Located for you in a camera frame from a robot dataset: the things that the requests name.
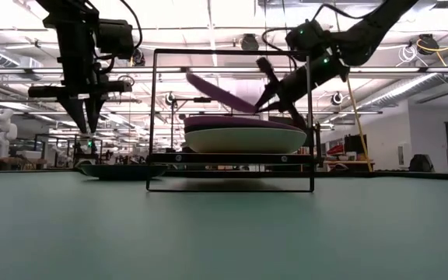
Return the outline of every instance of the yellow cable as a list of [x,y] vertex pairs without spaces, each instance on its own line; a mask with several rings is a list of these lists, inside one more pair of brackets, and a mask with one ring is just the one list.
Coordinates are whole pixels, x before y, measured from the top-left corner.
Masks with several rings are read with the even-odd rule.
[[422,41],[422,40],[419,39],[419,40],[416,42],[416,45],[417,45],[418,47],[420,47],[421,49],[425,50],[425,51],[447,51],[447,50],[448,50],[448,47],[445,47],[445,48],[443,48],[443,49],[440,49],[440,48],[438,48],[438,49],[432,49],[432,48],[428,48],[428,47],[423,47],[422,45],[419,44],[419,42],[421,42],[421,41]]
[[437,52],[436,52],[436,55],[438,55],[438,56],[439,56],[439,58],[440,58],[440,61],[442,62],[443,66],[447,67],[447,63],[445,63],[445,61],[443,60],[443,58],[442,58],[442,55],[440,54],[440,52],[439,52],[439,51],[437,51]]
[[445,61],[443,60],[443,57],[442,57],[442,55],[440,54],[439,51],[436,52],[436,55],[439,57],[439,59],[442,62],[443,66],[447,67],[447,63],[445,63]]
[[[338,27],[338,32],[341,32],[340,21],[338,20],[338,14],[335,12],[334,16],[336,17],[336,25]],[[359,136],[361,138],[362,148],[364,149],[364,156],[366,157],[367,168],[370,172],[372,172],[373,166],[371,165],[371,159],[369,158],[369,155],[367,152],[366,141],[364,141],[364,133],[362,132],[362,125],[361,125],[361,121],[359,120],[359,114],[357,114],[357,106],[355,105],[355,98],[354,98],[354,94],[352,92],[352,87],[350,86],[350,78],[349,77],[347,77],[347,87],[348,87],[348,94],[350,95],[350,101],[352,102],[352,108],[354,110],[355,120],[357,122],[357,127],[359,129]]]

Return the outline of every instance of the dark plate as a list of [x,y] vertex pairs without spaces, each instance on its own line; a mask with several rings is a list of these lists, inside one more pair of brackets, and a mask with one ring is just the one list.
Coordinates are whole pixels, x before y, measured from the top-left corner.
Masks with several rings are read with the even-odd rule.
[[151,178],[162,176],[166,170],[167,166],[147,166],[144,164],[82,166],[85,175],[100,180],[146,180],[148,175]]

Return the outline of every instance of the black metal rack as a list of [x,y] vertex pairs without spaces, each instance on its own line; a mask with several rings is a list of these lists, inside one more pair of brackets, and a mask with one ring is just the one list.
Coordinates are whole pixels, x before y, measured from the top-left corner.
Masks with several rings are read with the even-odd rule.
[[[271,164],[271,165],[293,165],[303,164],[309,167],[309,188],[302,190],[277,190],[274,192],[314,192],[314,178],[316,173],[316,165],[321,163],[320,153],[317,153],[317,158],[314,158],[314,136],[319,139],[319,130],[313,124],[313,106],[312,95],[310,87],[310,66],[309,60],[303,66],[306,67],[307,80],[307,98],[308,98],[308,113],[307,113],[307,137],[309,140],[308,155],[261,155],[261,154],[189,154],[189,153],[153,153],[153,136],[155,128],[155,104],[156,104],[156,81],[157,81],[157,61],[159,54],[217,54],[217,55],[255,55],[255,56],[295,56],[308,55],[305,51],[225,51],[225,50],[182,50],[182,49],[156,49],[153,53],[153,72],[152,72],[152,101],[150,114],[150,129],[149,129],[149,155],[146,159],[148,165],[152,164]],[[146,180],[147,191],[176,191],[181,190],[160,190],[150,188],[150,176]]]

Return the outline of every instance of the metal frame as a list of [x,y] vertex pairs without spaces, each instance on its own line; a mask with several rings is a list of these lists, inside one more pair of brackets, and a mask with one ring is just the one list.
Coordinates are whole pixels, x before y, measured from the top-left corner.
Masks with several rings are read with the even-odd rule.
[[[59,138],[57,136],[74,136],[74,139],[67,139],[67,138]],[[90,139],[91,141],[99,141],[100,142],[100,153],[97,154],[84,154],[86,155],[84,158],[86,158],[87,156],[93,156],[96,155],[98,156],[98,162],[101,163],[101,155],[103,154],[103,140],[102,139],[98,139],[96,137],[89,137],[89,136],[83,136],[83,135],[69,135],[69,134],[48,134],[48,133],[40,133],[40,134],[36,134],[34,135],[34,151],[37,151],[37,142],[39,140],[39,137],[43,137],[43,138],[52,138],[52,139],[56,139],[56,145],[58,146],[58,141],[61,140],[67,140],[67,155],[68,152],[70,152],[70,142],[73,141],[74,145],[77,143],[77,141],[79,140],[88,140]],[[57,166],[58,163],[58,154],[54,155],[54,167]],[[74,167],[75,165],[75,151],[72,153],[72,167]]]
[[[308,112],[307,112],[307,128],[309,129],[307,137],[309,139],[310,156],[305,155],[255,155],[255,154],[186,154],[186,153],[153,153],[153,134],[155,131],[155,104],[156,104],[156,82],[157,82],[157,61],[159,54],[218,54],[218,55],[255,55],[255,56],[295,56],[308,55],[305,51],[225,51],[225,50],[182,50],[182,49],[156,49],[153,53],[152,67],[152,100],[149,128],[149,155],[146,162],[149,166],[157,163],[164,164],[309,164],[309,188],[302,190],[273,190],[266,192],[314,192],[314,178],[316,173],[316,165],[320,162],[313,157],[314,154],[314,131],[313,125],[313,103],[312,91],[310,88],[310,65],[309,60],[304,67],[307,69],[307,96],[308,96]],[[146,180],[147,191],[170,191],[185,192],[182,190],[152,189],[150,188],[151,177],[148,174]]]

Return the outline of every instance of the white humanoid robot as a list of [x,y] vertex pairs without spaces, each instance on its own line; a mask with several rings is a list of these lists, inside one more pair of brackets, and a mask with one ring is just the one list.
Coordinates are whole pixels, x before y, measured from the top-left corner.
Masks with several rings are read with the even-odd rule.
[[13,110],[0,109],[0,157],[8,157],[9,142],[16,139],[17,127],[11,122]]

